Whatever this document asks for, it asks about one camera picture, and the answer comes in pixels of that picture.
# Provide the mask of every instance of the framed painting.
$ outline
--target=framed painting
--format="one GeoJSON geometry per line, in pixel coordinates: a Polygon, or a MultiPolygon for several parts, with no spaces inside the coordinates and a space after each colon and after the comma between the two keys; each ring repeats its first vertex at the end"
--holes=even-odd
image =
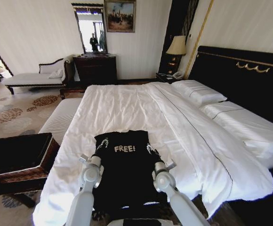
{"type": "Polygon", "coordinates": [[[108,32],[135,32],[136,0],[105,0],[108,32]]]}

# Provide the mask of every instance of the telephone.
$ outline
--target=telephone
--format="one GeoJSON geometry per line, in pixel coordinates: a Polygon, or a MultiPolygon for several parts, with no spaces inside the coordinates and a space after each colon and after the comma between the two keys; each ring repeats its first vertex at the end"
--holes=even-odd
{"type": "Polygon", "coordinates": [[[176,72],[172,75],[173,78],[179,80],[179,79],[182,79],[183,78],[183,74],[181,72],[176,72]]]}

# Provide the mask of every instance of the dark wooden cabinet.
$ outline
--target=dark wooden cabinet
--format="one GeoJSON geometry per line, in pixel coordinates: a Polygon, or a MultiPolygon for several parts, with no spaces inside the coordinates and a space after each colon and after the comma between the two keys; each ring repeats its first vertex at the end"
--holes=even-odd
{"type": "Polygon", "coordinates": [[[74,57],[82,84],[117,84],[116,56],[111,54],[85,54],[74,57]]]}

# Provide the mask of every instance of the table lamp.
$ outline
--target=table lamp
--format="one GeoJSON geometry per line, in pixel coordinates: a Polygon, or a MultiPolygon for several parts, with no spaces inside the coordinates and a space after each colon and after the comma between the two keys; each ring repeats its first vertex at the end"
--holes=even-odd
{"type": "Polygon", "coordinates": [[[185,36],[184,35],[174,36],[173,41],[166,53],[170,55],[175,55],[172,57],[171,61],[168,62],[169,66],[168,73],[173,74],[178,70],[178,66],[182,55],[186,54],[185,36]]]}

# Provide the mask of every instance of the white duvet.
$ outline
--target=white duvet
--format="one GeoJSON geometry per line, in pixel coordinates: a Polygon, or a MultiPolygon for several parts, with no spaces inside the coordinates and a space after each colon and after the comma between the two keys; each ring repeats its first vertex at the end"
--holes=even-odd
{"type": "Polygon", "coordinates": [[[164,161],[172,159],[177,164],[171,173],[180,192],[190,199],[202,194],[209,216],[224,201],[254,200],[273,191],[268,169],[171,85],[90,86],[33,213],[35,225],[62,226],[66,222],[79,191],[82,165],[78,158],[82,153],[94,153],[94,136],[139,129],[148,131],[151,145],[164,161]]]}

